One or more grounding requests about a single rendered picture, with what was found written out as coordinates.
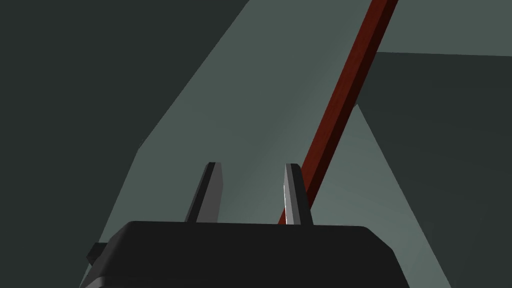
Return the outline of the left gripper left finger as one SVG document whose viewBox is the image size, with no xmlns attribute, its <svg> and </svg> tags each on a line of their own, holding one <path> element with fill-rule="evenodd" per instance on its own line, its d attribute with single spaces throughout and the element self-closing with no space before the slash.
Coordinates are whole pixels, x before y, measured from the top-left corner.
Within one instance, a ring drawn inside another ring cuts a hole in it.
<svg viewBox="0 0 512 288">
<path fill-rule="evenodd" d="M 220 162 L 209 162 L 203 171 L 185 221 L 216 223 L 219 218 L 222 191 L 222 165 Z"/>
</svg>

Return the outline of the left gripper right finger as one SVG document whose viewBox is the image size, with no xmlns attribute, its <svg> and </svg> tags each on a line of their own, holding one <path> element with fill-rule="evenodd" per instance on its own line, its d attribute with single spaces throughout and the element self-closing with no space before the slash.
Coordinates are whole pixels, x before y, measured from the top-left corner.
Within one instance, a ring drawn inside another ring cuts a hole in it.
<svg viewBox="0 0 512 288">
<path fill-rule="evenodd" d="M 314 225 L 303 174 L 297 163 L 285 164 L 283 196 L 286 225 Z"/>
</svg>

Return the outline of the red-brown wooden bar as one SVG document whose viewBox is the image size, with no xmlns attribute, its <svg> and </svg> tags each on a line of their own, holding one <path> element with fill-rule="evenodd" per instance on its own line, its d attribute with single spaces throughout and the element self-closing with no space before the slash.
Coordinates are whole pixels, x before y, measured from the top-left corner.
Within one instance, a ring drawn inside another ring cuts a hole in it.
<svg viewBox="0 0 512 288">
<path fill-rule="evenodd" d="M 315 136 L 300 165 L 311 209 L 399 0 L 371 0 Z M 285 210 L 278 221 L 286 224 Z"/>
</svg>

